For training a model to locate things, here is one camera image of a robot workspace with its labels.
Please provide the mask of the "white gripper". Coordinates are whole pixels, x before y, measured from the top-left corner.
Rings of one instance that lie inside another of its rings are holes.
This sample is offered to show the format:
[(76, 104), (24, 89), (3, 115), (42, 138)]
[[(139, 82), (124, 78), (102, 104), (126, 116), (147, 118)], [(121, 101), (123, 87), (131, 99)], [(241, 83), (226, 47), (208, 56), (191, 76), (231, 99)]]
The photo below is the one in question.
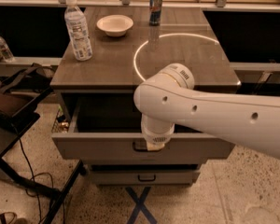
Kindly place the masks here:
[(141, 131), (147, 141), (148, 151), (159, 151), (165, 147), (174, 133), (175, 125), (172, 122), (154, 119), (142, 115)]

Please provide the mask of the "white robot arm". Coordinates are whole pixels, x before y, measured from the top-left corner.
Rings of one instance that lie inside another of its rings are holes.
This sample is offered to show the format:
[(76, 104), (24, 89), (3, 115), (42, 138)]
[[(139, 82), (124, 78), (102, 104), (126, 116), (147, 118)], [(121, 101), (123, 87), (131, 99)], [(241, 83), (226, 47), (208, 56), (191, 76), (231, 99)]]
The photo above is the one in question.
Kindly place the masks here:
[(169, 139), (177, 124), (280, 160), (280, 97), (196, 91), (190, 70), (172, 63), (142, 82), (133, 100), (148, 142), (162, 133)]

